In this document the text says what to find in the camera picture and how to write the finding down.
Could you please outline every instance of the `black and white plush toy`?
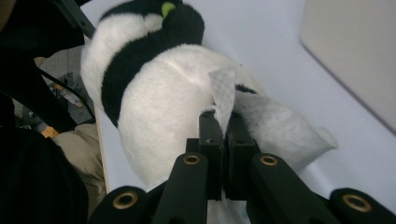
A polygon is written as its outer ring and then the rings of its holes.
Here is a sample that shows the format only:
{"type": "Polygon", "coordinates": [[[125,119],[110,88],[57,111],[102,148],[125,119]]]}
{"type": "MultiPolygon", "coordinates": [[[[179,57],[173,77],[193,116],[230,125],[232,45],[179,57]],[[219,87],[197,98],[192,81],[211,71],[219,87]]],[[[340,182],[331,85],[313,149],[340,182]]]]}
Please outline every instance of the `black and white plush toy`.
{"type": "Polygon", "coordinates": [[[239,113],[259,147],[295,170],[335,147],[329,134],[266,96],[239,63],[201,46],[204,29],[180,1],[134,0],[110,9],[83,50],[84,85],[118,128],[146,190],[168,178],[207,109],[223,131],[231,110],[239,113]]]}

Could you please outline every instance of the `person's leg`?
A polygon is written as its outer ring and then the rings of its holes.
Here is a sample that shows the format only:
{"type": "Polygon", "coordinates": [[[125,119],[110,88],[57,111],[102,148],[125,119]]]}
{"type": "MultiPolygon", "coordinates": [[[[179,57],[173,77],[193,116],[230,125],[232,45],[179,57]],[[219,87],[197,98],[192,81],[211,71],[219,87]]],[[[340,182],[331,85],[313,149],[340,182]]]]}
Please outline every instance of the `person's leg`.
{"type": "Polygon", "coordinates": [[[0,91],[25,105],[58,133],[73,130],[77,124],[59,103],[33,60],[20,59],[2,65],[0,91]]]}

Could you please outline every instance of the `beige pants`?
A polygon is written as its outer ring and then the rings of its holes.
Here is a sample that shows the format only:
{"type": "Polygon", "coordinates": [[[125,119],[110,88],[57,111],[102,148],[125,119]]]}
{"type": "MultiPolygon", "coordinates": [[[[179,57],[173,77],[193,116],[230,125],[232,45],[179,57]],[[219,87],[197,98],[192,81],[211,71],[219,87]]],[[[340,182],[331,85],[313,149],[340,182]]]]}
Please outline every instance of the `beige pants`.
{"type": "Polygon", "coordinates": [[[76,168],[88,191],[88,217],[106,196],[105,177],[96,124],[81,124],[73,132],[60,133],[52,140],[76,168]]]}

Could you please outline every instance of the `white fur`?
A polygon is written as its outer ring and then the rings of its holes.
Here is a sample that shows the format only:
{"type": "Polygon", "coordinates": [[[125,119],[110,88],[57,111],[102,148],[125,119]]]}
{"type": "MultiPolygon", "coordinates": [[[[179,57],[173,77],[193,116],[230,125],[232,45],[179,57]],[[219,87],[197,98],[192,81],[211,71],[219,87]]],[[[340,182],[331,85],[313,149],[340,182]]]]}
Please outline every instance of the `white fur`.
{"type": "Polygon", "coordinates": [[[236,71],[236,83],[264,94],[238,63],[200,46],[180,46],[146,63],[122,98],[119,131],[128,161],[150,190],[166,180],[187,138],[198,137],[198,117],[213,104],[208,74],[236,71]]]}
{"type": "Polygon", "coordinates": [[[162,28],[163,18],[149,14],[142,17],[135,14],[109,16],[96,28],[92,41],[82,52],[81,76],[88,94],[103,110],[101,89],[105,71],[114,55],[128,42],[162,28]]]}

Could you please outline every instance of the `black chair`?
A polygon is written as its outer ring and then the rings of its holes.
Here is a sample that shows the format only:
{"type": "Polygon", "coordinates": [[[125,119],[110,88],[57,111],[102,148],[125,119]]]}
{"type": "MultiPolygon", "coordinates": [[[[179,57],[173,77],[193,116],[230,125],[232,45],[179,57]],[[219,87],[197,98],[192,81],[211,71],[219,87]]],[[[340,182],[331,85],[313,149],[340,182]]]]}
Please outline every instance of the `black chair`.
{"type": "Polygon", "coordinates": [[[59,133],[77,126],[50,91],[34,58],[48,58],[59,50],[83,45],[84,35],[92,37],[94,28],[79,8],[88,1],[17,1],[6,28],[0,33],[2,107],[13,106],[15,99],[59,133]]]}

